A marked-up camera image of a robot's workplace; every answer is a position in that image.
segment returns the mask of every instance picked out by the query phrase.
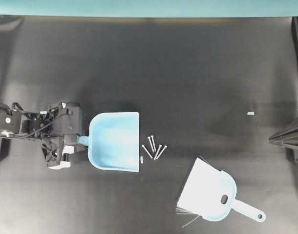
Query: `black table surface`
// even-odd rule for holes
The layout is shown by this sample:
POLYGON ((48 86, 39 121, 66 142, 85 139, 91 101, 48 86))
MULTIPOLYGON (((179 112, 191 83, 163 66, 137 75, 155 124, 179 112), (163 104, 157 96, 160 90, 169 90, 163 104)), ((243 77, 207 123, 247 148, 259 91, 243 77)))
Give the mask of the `black table surface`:
POLYGON ((168 145, 156 162, 140 149, 139 173, 98 170, 86 152, 54 171, 38 142, 13 140, 0 234, 298 233, 298 166, 267 141, 297 117, 291 20, 0 16, 2 102, 76 101, 85 129, 96 114, 138 111, 140 142, 168 145), (233 176, 264 223, 232 210, 181 228, 193 216, 175 207, 199 155, 233 176))

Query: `dustpan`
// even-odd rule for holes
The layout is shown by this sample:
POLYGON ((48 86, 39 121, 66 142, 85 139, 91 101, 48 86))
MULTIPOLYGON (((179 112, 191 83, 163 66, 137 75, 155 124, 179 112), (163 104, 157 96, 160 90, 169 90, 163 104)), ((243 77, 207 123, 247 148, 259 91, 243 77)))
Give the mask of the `dustpan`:
POLYGON ((237 186, 226 172, 196 159, 177 206, 200 215, 208 221, 224 219, 231 209, 264 222, 263 211, 236 199, 237 186))
POLYGON ((88 146, 88 158, 99 169, 139 171, 138 112, 98 114, 90 123, 89 136, 78 142, 88 146))

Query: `light blue plastic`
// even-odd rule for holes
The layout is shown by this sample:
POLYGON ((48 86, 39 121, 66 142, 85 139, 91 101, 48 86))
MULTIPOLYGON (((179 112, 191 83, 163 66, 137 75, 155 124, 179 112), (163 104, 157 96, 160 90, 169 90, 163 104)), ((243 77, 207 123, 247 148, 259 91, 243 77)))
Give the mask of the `light blue plastic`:
POLYGON ((0 0, 0 15, 284 17, 298 16, 298 0, 0 0))
POLYGON ((79 137, 78 142, 88 146, 89 160, 99 169, 139 171, 138 112, 96 115, 89 136, 79 137))

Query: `dustpan handle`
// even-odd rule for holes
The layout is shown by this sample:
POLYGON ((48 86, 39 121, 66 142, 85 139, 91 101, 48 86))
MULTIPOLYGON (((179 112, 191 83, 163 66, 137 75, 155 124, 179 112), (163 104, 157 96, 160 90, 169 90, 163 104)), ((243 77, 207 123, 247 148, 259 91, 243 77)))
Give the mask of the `dustpan handle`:
POLYGON ((88 136, 78 136, 76 138, 77 142, 85 145, 85 146, 89 146, 89 137, 88 136))
POLYGON ((264 222, 266 219, 266 215, 263 211, 236 199, 232 204, 232 208, 257 222, 264 222))

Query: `brush handle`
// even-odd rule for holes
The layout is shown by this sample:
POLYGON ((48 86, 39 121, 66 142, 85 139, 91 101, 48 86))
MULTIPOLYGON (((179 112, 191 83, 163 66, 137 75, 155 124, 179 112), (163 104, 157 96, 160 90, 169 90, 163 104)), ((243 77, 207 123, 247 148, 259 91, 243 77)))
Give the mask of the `brush handle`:
POLYGON ((232 204, 232 208, 242 215, 245 215, 257 222, 264 222, 266 219, 266 215, 263 211, 260 211, 259 209, 256 209, 255 207, 236 199, 232 204))

